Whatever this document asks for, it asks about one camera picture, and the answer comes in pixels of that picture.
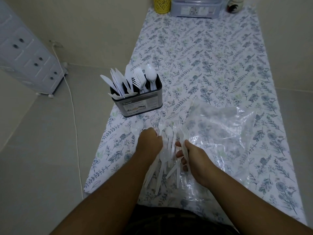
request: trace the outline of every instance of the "hand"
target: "hand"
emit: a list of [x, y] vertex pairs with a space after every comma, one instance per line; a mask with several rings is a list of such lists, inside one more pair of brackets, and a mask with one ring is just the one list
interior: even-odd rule
[[[175, 143], [176, 146], [181, 147], [180, 142]], [[205, 151], [192, 143], [188, 140], [185, 140], [185, 146], [189, 152], [189, 164], [190, 170], [196, 181], [201, 184], [202, 186], [208, 188], [209, 179], [208, 179], [208, 172], [211, 170], [215, 170], [217, 167], [214, 163], [210, 160], [208, 155]], [[182, 157], [183, 153], [182, 150], [178, 151], [176, 157]], [[183, 170], [187, 171], [186, 166], [186, 159], [182, 158]]]
[[162, 136], [157, 136], [157, 133], [153, 128], [148, 128], [141, 132], [138, 138], [136, 152], [144, 154], [144, 157], [147, 159], [150, 166], [162, 147]]

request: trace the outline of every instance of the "cutlery holder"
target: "cutlery holder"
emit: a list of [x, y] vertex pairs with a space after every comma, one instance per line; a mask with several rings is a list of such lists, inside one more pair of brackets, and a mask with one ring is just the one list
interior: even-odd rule
[[[115, 100], [112, 98], [116, 106], [121, 111], [122, 115], [125, 117], [130, 117], [138, 114], [142, 114], [151, 110], [156, 110], [162, 107], [163, 100], [162, 100], [162, 83], [157, 75], [156, 79], [156, 90], [149, 91], [143, 94], [139, 94], [139, 89], [133, 85], [134, 92], [138, 92], [137, 95], [127, 97], [120, 100]], [[150, 82], [147, 80], [146, 83], [147, 89], [150, 89]], [[125, 92], [127, 92], [126, 87], [123, 84], [123, 88]], [[118, 93], [110, 87], [111, 94]]]

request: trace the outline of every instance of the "forearm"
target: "forearm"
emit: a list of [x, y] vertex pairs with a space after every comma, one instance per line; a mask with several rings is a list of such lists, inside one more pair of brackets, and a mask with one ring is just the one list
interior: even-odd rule
[[222, 170], [207, 173], [208, 189], [242, 234], [313, 234], [312, 230], [268, 204]]
[[99, 189], [80, 203], [52, 234], [119, 234], [138, 200], [149, 165], [145, 155], [133, 157]]

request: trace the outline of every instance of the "person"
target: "person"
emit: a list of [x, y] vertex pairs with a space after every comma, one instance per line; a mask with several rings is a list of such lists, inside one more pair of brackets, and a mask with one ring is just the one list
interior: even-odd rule
[[[204, 150], [188, 140], [185, 145], [192, 175], [211, 191], [240, 234], [313, 234], [309, 227], [217, 168]], [[51, 234], [238, 234], [230, 226], [207, 221], [185, 210], [136, 205], [145, 175], [162, 146], [162, 138], [157, 137], [153, 128], [143, 130], [132, 158], [82, 201]], [[182, 156], [182, 151], [177, 152], [177, 157]]]

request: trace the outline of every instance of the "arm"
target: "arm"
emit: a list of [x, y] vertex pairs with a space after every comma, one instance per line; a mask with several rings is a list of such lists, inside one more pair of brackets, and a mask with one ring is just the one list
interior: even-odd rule
[[204, 150], [188, 140], [185, 145], [189, 150], [192, 175], [211, 191], [241, 234], [313, 234], [309, 227], [268, 204], [217, 168]]
[[143, 180], [162, 149], [162, 137], [144, 130], [132, 158], [82, 201], [51, 234], [120, 234], [138, 200]]

